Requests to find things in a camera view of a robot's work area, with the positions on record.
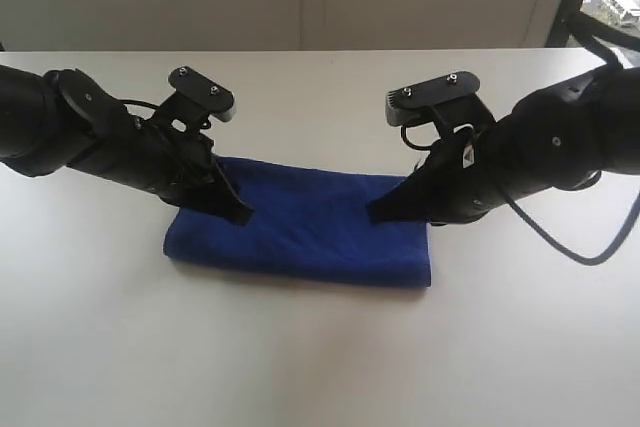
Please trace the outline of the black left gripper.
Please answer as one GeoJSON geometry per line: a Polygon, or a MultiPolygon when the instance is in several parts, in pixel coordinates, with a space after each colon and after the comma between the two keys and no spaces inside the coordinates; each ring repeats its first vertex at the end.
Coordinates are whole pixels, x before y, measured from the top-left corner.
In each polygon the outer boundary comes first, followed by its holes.
{"type": "Polygon", "coordinates": [[[119,183],[234,225],[253,215],[210,142],[126,111],[119,113],[119,183]]]}

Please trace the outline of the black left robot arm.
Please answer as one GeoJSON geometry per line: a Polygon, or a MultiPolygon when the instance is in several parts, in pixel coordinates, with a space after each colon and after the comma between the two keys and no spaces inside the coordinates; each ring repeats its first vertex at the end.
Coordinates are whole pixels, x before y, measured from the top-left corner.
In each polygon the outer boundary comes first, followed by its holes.
{"type": "Polygon", "coordinates": [[[79,69],[37,75],[4,66],[1,162],[30,178],[69,168],[247,224],[254,210],[205,133],[212,119],[231,120],[233,93],[188,66],[168,83],[173,93],[143,118],[79,69]]]}

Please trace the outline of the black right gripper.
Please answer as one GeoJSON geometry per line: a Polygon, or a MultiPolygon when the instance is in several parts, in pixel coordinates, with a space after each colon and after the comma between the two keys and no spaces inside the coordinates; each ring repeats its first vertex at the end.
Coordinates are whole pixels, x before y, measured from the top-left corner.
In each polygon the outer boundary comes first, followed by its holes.
{"type": "Polygon", "coordinates": [[[373,223],[464,225],[515,199],[515,134],[495,122],[438,125],[423,164],[366,211],[373,223]]]}

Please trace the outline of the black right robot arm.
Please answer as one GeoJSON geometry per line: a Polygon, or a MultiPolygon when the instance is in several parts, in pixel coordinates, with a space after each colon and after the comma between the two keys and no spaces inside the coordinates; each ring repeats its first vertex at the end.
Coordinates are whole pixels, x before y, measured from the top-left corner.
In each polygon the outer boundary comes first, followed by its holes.
{"type": "Polygon", "coordinates": [[[639,71],[601,66],[521,100],[496,119],[480,81],[458,71],[388,93],[387,122],[432,124],[424,163],[367,206],[372,221],[468,224],[510,200],[639,172],[639,71]]]}

